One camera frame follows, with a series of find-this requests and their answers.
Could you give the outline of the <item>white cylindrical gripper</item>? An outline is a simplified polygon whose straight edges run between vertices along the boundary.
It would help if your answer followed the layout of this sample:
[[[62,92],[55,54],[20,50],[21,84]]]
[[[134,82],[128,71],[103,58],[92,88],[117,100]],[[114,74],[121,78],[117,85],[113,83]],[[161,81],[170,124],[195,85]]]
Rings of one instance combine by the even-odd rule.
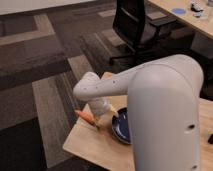
[[[88,105],[90,107],[92,114],[95,115],[94,125],[97,128],[100,128],[100,123],[99,123],[100,116],[107,113],[109,109],[110,109],[110,112],[113,113],[113,115],[115,115],[116,117],[119,116],[118,111],[112,105],[110,105],[109,101],[104,97],[94,98],[88,102]]]

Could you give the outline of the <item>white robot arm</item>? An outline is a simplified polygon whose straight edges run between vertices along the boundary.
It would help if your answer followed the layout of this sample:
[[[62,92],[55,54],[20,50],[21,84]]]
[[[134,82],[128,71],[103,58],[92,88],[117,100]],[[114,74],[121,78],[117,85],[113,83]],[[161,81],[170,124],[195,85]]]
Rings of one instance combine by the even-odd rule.
[[[136,171],[201,171],[199,95],[204,81],[193,58],[176,54],[75,85],[83,101],[125,95]]]

